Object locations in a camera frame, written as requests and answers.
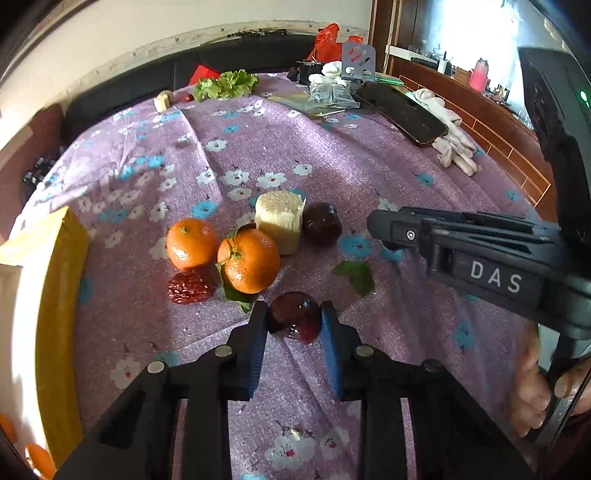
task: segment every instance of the human hand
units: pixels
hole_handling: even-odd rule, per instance
[[[548,383],[540,373],[539,359],[540,339],[537,325],[529,322],[521,337],[511,393],[511,425],[520,437],[526,436],[530,429],[542,426],[552,396]],[[591,359],[587,359],[566,372],[556,382],[554,394],[559,398],[574,397],[590,367]],[[573,415],[585,413],[590,408],[591,385],[581,396]]]

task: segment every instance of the green leaf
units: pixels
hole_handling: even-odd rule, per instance
[[[193,93],[196,100],[201,102],[209,98],[235,98],[249,95],[252,88],[258,82],[256,75],[247,73],[246,70],[237,72],[224,72],[217,80],[203,79],[195,85]]]
[[[335,275],[342,275],[348,277],[355,270],[357,262],[344,260],[332,269]]]
[[[375,283],[369,264],[367,262],[361,264],[350,276],[349,282],[355,291],[362,297],[371,293],[374,289]]]
[[[250,312],[252,304],[256,300],[257,294],[242,293],[241,291],[238,291],[234,287],[232,287],[230,285],[230,282],[226,278],[226,274],[223,272],[222,267],[222,263],[216,263],[217,273],[220,275],[220,280],[222,281],[223,286],[223,293],[226,297],[226,300],[235,301],[236,303],[238,303],[244,313]]]
[[[332,269],[332,273],[349,277],[349,283],[362,297],[374,289],[374,278],[367,262],[344,260]]]

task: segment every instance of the bed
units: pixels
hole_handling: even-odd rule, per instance
[[[268,100],[300,88],[285,74],[260,74],[248,97],[180,102],[162,114],[151,100],[126,108],[79,135],[27,203],[25,224],[68,205],[91,238],[74,336],[85,430],[150,361],[193,361],[248,320],[221,288],[204,303],[168,302],[176,273],[168,227],[193,216],[230,234],[252,222],[257,196],[276,188],[334,203],[344,231],[328,250],[303,243],[282,258],[260,298],[301,290],[332,300],[364,342],[403,362],[442,361],[503,418],[523,320],[430,280],[417,252],[391,252],[370,238],[366,218],[421,206],[536,219],[532,206],[482,151],[475,157],[482,171],[469,178],[443,169],[436,150],[415,147],[371,111],[311,120]],[[372,294],[360,298],[331,273],[345,259],[369,261]],[[335,401],[318,341],[269,336],[253,399],[229,406],[233,477],[353,479],[360,412],[359,403]]]

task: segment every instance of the pink bottle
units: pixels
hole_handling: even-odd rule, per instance
[[[478,60],[476,68],[472,70],[472,76],[470,77],[470,87],[473,90],[482,93],[486,88],[488,82],[488,62],[484,59]]]

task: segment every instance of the mandarin orange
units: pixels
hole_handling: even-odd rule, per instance
[[[259,293],[271,285],[281,267],[279,249],[267,234],[241,228],[234,238],[225,238],[217,251],[225,280],[242,293]]]
[[[184,270],[213,262],[219,242],[219,235],[211,223],[185,218],[168,231],[166,248],[174,266]]]

